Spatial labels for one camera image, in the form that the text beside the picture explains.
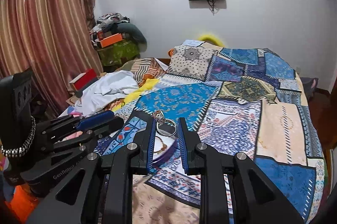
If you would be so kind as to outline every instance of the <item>metal screw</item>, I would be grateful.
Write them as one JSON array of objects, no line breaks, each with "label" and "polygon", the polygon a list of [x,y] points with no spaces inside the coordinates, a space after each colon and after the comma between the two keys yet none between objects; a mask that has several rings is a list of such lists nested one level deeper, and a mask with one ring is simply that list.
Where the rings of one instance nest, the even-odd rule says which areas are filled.
[{"label": "metal screw", "polygon": [[87,155],[88,160],[94,160],[97,158],[97,154],[96,153],[90,153]]},{"label": "metal screw", "polygon": [[240,160],[244,160],[247,158],[247,155],[245,153],[240,152],[236,154],[236,157]]},{"label": "metal screw", "polygon": [[137,144],[136,143],[129,143],[127,146],[126,146],[129,150],[134,150],[137,148]]},{"label": "metal screw", "polygon": [[207,144],[206,143],[198,143],[197,148],[200,149],[200,150],[205,150],[207,148]]}]

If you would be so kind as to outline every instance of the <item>silver ring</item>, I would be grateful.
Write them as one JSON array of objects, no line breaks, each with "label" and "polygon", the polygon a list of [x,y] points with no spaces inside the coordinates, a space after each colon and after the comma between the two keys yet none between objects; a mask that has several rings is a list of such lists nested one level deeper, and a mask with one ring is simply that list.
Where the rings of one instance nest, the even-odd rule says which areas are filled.
[{"label": "silver ring", "polygon": [[171,120],[171,119],[165,119],[164,123],[171,123],[173,125],[173,127],[174,127],[174,132],[171,135],[164,135],[163,133],[161,133],[162,130],[159,128],[159,126],[161,126],[162,124],[157,123],[156,124],[156,129],[157,129],[158,134],[161,135],[161,136],[163,136],[163,137],[171,137],[171,136],[173,136],[177,132],[177,125],[176,125],[176,123],[173,120]]},{"label": "silver ring", "polygon": [[164,113],[161,110],[156,110],[155,112],[153,112],[152,117],[156,120],[159,126],[163,125],[166,122]]}]

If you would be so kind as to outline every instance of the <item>bracelet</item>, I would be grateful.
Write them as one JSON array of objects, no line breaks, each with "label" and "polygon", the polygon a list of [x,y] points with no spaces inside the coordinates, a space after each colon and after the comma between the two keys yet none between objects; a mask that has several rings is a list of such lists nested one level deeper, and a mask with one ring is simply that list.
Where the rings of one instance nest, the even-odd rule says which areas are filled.
[{"label": "bracelet", "polygon": [[163,147],[160,150],[158,150],[158,151],[154,151],[153,153],[155,153],[155,154],[158,153],[159,154],[159,153],[161,153],[161,152],[163,152],[163,151],[166,150],[167,145],[163,142],[163,140],[160,137],[156,136],[156,138],[159,138],[159,140],[161,141],[161,144],[163,145]]},{"label": "bracelet", "polygon": [[23,145],[19,148],[14,148],[14,149],[4,149],[3,145],[0,144],[0,150],[1,153],[8,158],[17,158],[17,157],[22,157],[24,156],[30,146],[32,145],[32,142],[34,140],[34,136],[35,136],[35,119],[33,117],[31,117],[31,121],[32,121],[32,127],[30,128],[30,133],[27,136],[26,140],[24,141]]}]

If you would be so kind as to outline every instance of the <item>pink curtain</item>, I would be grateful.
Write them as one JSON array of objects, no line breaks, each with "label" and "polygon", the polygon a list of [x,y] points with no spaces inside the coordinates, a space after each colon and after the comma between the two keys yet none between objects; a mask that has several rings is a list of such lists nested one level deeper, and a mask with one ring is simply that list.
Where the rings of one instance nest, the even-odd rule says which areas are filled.
[{"label": "pink curtain", "polygon": [[1,0],[0,73],[32,67],[34,83],[56,113],[67,107],[69,81],[102,72],[91,46],[84,0]]}]

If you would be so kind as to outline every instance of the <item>black cable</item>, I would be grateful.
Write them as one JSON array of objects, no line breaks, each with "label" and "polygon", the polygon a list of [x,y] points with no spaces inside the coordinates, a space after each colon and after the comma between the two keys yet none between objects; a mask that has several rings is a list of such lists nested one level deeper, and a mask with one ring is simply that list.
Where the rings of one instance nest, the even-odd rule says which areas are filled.
[{"label": "black cable", "polygon": [[214,4],[217,0],[207,0],[208,5],[211,7],[211,11],[214,12]]}]

